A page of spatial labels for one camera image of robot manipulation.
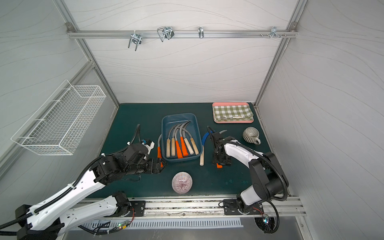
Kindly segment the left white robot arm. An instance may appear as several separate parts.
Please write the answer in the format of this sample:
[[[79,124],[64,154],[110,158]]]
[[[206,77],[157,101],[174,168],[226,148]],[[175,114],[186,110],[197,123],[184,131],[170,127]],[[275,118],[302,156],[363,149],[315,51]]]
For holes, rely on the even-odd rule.
[[[76,180],[48,199],[35,205],[22,205],[16,219],[1,225],[2,236],[15,236],[18,240],[54,240],[65,232],[102,217],[134,215],[134,207],[124,192],[76,207],[80,201],[113,182],[128,175],[157,175],[167,165],[158,155],[150,158],[155,143],[140,138],[140,126],[133,139],[115,153],[101,154],[92,160]]]

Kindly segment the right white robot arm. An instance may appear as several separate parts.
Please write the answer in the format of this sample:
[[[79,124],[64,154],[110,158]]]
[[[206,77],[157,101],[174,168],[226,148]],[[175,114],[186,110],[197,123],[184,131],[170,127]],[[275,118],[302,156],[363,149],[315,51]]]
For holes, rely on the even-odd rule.
[[[224,138],[209,126],[207,133],[213,143],[213,164],[217,168],[229,167],[235,159],[249,169],[251,185],[236,199],[236,208],[241,214],[248,214],[254,204],[287,200],[289,182],[273,153],[257,152],[231,136]]]

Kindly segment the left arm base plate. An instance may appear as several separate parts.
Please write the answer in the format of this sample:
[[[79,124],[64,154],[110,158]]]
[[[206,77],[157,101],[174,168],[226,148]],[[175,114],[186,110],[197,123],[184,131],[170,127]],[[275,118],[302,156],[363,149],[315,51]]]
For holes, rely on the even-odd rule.
[[[128,206],[118,207],[117,211],[109,217],[143,217],[146,201],[131,201]]]

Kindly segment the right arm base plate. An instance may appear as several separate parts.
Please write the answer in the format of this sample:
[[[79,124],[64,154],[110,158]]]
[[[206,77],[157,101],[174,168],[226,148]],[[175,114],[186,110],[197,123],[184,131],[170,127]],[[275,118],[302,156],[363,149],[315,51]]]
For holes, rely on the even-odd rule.
[[[241,199],[224,199],[219,202],[218,206],[224,210],[224,215],[260,215],[264,214],[264,209],[261,204],[254,203],[246,205]]]

